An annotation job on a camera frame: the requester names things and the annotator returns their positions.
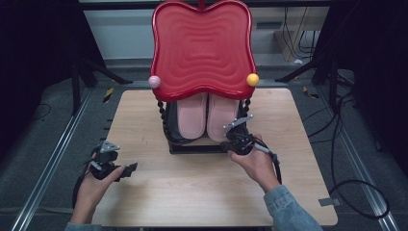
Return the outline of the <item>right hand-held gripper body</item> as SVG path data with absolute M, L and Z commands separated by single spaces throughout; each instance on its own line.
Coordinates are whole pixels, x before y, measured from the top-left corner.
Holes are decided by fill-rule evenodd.
M 249 134 L 246 128 L 246 122 L 252 119 L 254 115 L 248 115 L 245 117 L 235 118 L 231 123 L 224 125 L 223 129 L 226 131 L 231 130 L 231 140 L 228 142 L 232 149 L 238 155 L 248 154 L 254 146 L 254 138 Z

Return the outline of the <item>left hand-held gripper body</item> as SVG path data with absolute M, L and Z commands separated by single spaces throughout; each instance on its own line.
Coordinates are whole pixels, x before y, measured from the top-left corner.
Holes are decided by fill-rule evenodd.
M 119 149 L 118 145 L 103 141 L 91 151 L 89 171 L 96 179 L 103 180 L 117 168 L 114 161 L 117 159 Z

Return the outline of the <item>pink slipper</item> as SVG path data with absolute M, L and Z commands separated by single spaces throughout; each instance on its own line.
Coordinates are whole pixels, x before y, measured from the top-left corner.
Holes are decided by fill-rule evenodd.
M 228 99 L 214 94 L 209 95 L 207 134 L 213 141 L 226 141 L 225 125 L 230 124 L 236 117 L 239 100 Z
M 189 140 L 200 138 L 206 126 L 207 94 L 199 93 L 177 102 L 178 129 Z

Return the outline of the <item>red and black shoe rack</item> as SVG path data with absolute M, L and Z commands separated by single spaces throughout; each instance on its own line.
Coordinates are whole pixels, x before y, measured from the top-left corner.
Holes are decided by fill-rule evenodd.
M 161 78 L 152 89 L 160 108 L 163 129 L 172 154 L 220 153 L 221 142 L 207 134 L 209 95 L 239 100 L 236 118 L 249 116 L 256 87 L 246 83 L 256 73 L 251 52 L 252 17 L 241 0 L 218 0 L 208 5 L 171 0 L 153 12 L 155 49 L 150 76 Z M 199 93 L 207 94 L 206 126 L 194 140 L 178 129 L 177 102 Z

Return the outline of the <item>person's right hand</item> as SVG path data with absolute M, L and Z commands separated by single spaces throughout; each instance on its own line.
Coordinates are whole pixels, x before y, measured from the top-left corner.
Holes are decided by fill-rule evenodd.
M 241 166 L 246 174 L 261 187 L 264 193 L 268 193 L 280 186 L 272 159 L 264 151 L 253 148 L 246 155 L 238 155 L 234 151 L 228 151 L 228 155 L 233 162 Z

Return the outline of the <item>person's left hand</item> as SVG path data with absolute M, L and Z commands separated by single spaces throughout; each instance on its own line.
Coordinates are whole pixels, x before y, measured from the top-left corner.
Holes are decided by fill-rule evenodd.
M 87 174 L 78 190 L 70 221 L 78 224 L 90 224 L 97 205 L 123 170 L 124 167 L 118 167 L 102 180 L 96 179 L 91 173 Z

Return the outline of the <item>yellow ball knob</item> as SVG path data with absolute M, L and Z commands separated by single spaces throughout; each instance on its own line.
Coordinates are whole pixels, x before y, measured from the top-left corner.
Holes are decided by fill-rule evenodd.
M 246 77 L 246 83 L 250 87 L 256 87 L 258 85 L 259 81 L 260 81 L 260 78 L 256 73 L 248 74 L 247 77 Z

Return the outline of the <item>black metal stand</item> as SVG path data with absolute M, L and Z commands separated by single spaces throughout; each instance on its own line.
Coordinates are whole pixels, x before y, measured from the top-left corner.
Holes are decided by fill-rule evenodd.
M 97 84 L 96 77 L 93 74 L 94 71 L 105 75 L 120 85 L 132 84 L 132 81 L 119 77 L 101 64 L 97 64 L 86 58 L 75 60 L 70 67 L 73 98 L 72 114 L 74 116 L 79 112 L 81 107 L 80 81 L 83 81 L 87 88 L 94 88 Z
M 291 72 L 290 74 L 276 79 L 279 83 L 288 83 L 296 76 L 314 68 L 315 74 L 312 82 L 315 85 L 321 85 L 326 79 L 329 80 L 329 106 L 336 110 L 337 107 L 337 77 L 338 66 L 335 58 L 330 55 L 319 55 L 314 57 L 310 62 Z

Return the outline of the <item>grey tape strip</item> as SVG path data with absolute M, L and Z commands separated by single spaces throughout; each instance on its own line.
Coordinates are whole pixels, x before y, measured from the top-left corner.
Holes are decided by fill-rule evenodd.
M 324 207 L 324 206 L 336 207 L 336 206 L 341 205 L 341 201 L 338 198 L 327 197 L 327 198 L 320 198 L 319 204 L 321 207 Z

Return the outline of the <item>brown cardboard box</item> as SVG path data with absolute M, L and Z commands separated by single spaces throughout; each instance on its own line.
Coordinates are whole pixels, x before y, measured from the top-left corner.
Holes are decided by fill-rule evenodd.
M 328 11 L 329 7 L 284 8 L 282 25 L 274 36 L 286 62 L 312 55 Z

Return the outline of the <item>dark curtain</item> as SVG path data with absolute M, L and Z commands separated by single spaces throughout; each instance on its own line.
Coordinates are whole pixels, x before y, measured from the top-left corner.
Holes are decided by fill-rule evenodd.
M 79 0 L 0 0 L 0 160 L 82 60 L 104 64 Z
M 408 0 L 356 0 L 330 8 L 319 45 L 331 37 L 338 67 L 377 138 L 408 176 Z

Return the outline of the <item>metal floor rail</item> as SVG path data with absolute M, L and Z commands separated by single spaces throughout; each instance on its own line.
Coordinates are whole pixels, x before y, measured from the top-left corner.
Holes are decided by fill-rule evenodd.
M 336 110 L 333 110 L 329 106 L 329 90 L 325 90 L 323 87 L 317 87 L 317 92 L 320 95 L 324 106 L 327 108 L 327 112 L 331 116 L 332 121 L 335 123 L 333 134 L 330 138 L 330 176 L 333 182 L 333 187 L 329 190 L 329 193 L 336 193 L 344 205 L 347 205 L 353 212 L 359 214 L 363 218 L 376 220 L 382 231 L 400 231 L 391 212 L 390 201 L 376 186 L 366 165 L 363 163 L 359 153 L 352 143 L 349 134 L 344 128 L 342 108 L 344 100 L 350 97 L 350 93 L 346 93 L 340 97 L 336 96 L 337 107 Z M 347 157 L 348 162 L 353 169 L 353 174 L 355 175 L 354 179 L 338 180 L 336 178 L 334 158 L 335 144 L 337 141 L 341 144 L 344 150 L 344 155 Z M 351 185 L 359 186 L 362 189 L 366 201 L 370 205 L 369 212 L 364 212 L 356 203 L 352 203 L 349 199 L 344 197 L 341 188 L 349 187 Z
M 30 196 L 24 203 L 24 206 L 19 210 L 19 213 L 17 214 L 13 222 L 11 231 L 26 231 L 26 229 L 28 228 L 51 182 L 51 179 L 58 168 L 58 165 L 66 151 L 66 148 L 72 139 L 79 121 L 89 104 L 89 98 L 93 92 L 94 89 L 85 89 L 84 95 L 80 97 L 80 106 L 78 111 L 70 117 L 60 139 L 58 140 L 56 147 L 54 148 L 50 156 L 50 159 L 43 169 L 32 192 L 30 193 Z

